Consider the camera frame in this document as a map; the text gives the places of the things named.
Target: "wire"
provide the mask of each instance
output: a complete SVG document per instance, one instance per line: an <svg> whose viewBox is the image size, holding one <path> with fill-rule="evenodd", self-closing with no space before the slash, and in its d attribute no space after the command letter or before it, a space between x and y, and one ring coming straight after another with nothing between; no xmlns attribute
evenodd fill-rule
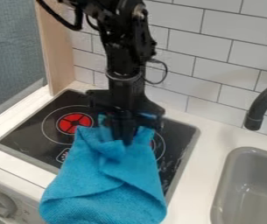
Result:
<svg viewBox="0 0 267 224"><path fill-rule="evenodd" d="M99 27L96 26L95 24L93 24L92 22L90 22L90 19L89 19L88 14L86 14L85 16L86 16L86 19L87 19L87 21L88 21L89 26L90 26L91 28L93 28L94 30L96 30L96 31L99 32L99 31L100 31Z"/></svg>
<svg viewBox="0 0 267 224"><path fill-rule="evenodd" d="M50 6L45 3L44 0L37 0L37 2L40 4L41 7L44 8L44 10L46 10L57 21L59 21L61 24L63 24L68 29L73 30L73 31L82 30L83 11L82 11L81 8L79 8L79 7L75 8L75 11L74 11L74 13L75 13L75 21L74 21L74 24L70 24L63 17L61 17L59 14L57 14L53 9L51 9Z"/></svg>
<svg viewBox="0 0 267 224"><path fill-rule="evenodd" d="M163 76L162 76L162 79L161 79L160 81L155 82L155 81L147 80L145 77L144 77L144 80L145 80L146 82L152 84L152 85L158 85L158 84L161 84L162 82L165 81L165 79L166 79L166 77L167 77L167 75L168 75L168 67L167 67L166 63L163 62L163 61L161 61L161 60L158 60L158 59L151 59L151 60L149 60L149 62L150 62L150 63L155 63L155 64L161 64L161 65L165 68L165 72L164 72L164 74L163 74Z"/></svg>

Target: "blue towel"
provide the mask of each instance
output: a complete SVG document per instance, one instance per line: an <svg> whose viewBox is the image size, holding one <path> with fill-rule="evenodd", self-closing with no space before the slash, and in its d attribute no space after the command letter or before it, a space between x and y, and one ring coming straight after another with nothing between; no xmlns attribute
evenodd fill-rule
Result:
<svg viewBox="0 0 267 224"><path fill-rule="evenodd" d="M41 217L48 224L160 223L166 203L150 147L153 134L140 127L126 147L104 126L78 127L67 160L45 190Z"/></svg>

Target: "stainless steel sink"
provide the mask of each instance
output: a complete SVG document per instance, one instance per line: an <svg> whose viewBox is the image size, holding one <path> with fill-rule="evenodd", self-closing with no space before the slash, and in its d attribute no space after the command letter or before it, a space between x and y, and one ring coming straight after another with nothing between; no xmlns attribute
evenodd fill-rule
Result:
<svg viewBox="0 0 267 224"><path fill-rule="evenodd" d="M267 151L233 150L211 209L213 224L267 224Z"/></svg>

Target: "white countertop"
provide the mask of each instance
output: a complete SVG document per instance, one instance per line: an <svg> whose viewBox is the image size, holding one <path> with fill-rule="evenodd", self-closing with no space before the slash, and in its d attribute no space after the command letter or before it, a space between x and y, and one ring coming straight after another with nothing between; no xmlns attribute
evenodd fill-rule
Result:
<svg viewBox="0 0 267 224"><path fill-rule="evenodd" d="M70 88L84 91L95 87L76 81L70 85ZM43 87L2 113L0 115L0 136L51 99L47 87ZM182 113L168 107L166 107L166 116L196 126L200 130L200 137L172 196L168 215L163 223L211 224L210 208L226 156L233 149L243 146L257 147L267 151L267 136ZM40 199L43 188L47 187L55 177L48 171L1 151L0 168L32 182L31 187L28 182L24 187L17 181L0 179L0 182L26 195L31 195L36 200Z"/></svg>

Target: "burner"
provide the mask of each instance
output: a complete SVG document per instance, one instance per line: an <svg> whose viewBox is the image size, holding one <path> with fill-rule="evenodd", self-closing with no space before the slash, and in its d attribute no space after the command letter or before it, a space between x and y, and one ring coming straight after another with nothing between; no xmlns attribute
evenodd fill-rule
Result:
<svg viewBox="0 0 267 224"><path fill-rule="evenodd" d="M66 135L73 135L78 125L90 127L91 117L84 113L70 113L62 116L56 123L57 130Z"/></svg>
<svg viewBox="0 0 267 224"><path fill-rule="evenodd" d="M42 122L43 135L56 144L72 145L77 125L94 126L93 112L89 110L89 107L81 105L55 109Z"/></svg>
<svg viewBox="0 0 267 224"><path fill-rule="evenodd" d="M155 153L156 160L159 161L165 155L165 139L156 132L154 139L151 140L150 145Z"/></svg>

